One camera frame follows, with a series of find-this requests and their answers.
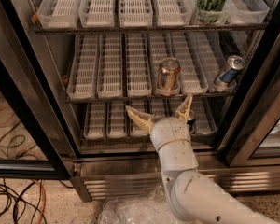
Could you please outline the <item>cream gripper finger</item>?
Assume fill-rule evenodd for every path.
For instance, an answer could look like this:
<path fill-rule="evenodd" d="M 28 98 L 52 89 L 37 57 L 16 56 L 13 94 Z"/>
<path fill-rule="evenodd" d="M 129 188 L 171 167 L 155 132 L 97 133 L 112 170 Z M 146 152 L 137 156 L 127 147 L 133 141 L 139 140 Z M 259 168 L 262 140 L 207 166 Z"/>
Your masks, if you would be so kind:
<path fill-rule="evenodd" d="M 153 128 L 153 116 L 139 111 L 129 105 L 126 106 L 126 111 L 129 118 L 145 133 L 150 134 L 150 131 Z"/>
<path fill-rule="evenodd" d="M 189 94 L 175 111 L 175 116 L 183 121 L 187 121 L 189 118 L 192 101 L 193 95 Z"/>

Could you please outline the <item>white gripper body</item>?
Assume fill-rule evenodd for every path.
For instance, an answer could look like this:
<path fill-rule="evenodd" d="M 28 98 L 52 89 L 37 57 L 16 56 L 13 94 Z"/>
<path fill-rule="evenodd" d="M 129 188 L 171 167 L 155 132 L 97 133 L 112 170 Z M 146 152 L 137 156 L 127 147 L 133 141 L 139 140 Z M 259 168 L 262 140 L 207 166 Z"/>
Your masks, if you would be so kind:
<path fill-rule="evenodd" d="M 190 141 L 188 125 L 175 117 L 160 119 L 150 132 L 150 140 L 157 151 L 173 142 Z"/>

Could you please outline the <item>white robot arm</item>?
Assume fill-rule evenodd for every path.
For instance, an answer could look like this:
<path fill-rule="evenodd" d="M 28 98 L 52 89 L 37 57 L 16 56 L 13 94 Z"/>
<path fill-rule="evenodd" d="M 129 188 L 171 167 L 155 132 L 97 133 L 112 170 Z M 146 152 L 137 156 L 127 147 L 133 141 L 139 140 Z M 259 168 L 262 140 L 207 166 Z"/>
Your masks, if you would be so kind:
<path fill-rule="evenodd" d="M 158 153 L 166 201 L 174 216 L 203 224 L 279 224 L 238 202 L 198 171 L 189 133 L 194 123 L 192 100 L 188 95 L 172 117 L 162 119 L 126 107 L 130 119 L 149 135 Z"/>

